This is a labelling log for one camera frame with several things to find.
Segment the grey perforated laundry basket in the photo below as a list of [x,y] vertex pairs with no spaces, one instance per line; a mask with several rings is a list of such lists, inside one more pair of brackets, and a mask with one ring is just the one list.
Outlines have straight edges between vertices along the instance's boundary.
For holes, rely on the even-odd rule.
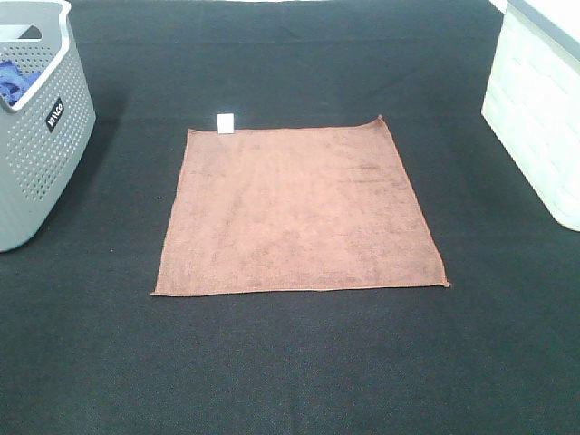
[[4,1],[1,62],[40,77],[13,106],[1,96],[1,249],[31,239],[74,173],[96,115],[67,1]]

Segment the white woven storage basket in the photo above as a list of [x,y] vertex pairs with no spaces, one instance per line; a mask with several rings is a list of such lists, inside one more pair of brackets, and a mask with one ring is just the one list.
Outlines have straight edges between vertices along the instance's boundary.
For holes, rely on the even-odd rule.
[[506,3],[481,114],[555,221],[578,230],[578,2]]

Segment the brown microfiber towel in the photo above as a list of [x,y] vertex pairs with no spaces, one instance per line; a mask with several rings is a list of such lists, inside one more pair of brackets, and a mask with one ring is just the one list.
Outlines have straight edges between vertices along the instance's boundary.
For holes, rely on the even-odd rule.
[[190,130],[156,296],[448,286],[383,118]]

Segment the white towel care label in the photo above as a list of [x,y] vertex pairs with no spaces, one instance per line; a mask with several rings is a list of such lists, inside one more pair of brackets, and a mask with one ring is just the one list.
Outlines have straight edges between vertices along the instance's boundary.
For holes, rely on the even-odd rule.
[[233,134],[235,132],[235,117],[233,113],[219,113],[217,115],[217,133]]

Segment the blue cloth in basket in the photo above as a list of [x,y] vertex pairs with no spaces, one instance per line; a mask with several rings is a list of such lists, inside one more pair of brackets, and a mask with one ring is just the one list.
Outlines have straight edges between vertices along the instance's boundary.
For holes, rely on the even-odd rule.
[[32,87],[40,77],[40,72],[22,73],[10,60],[1,62],[1,96],[13,106]]

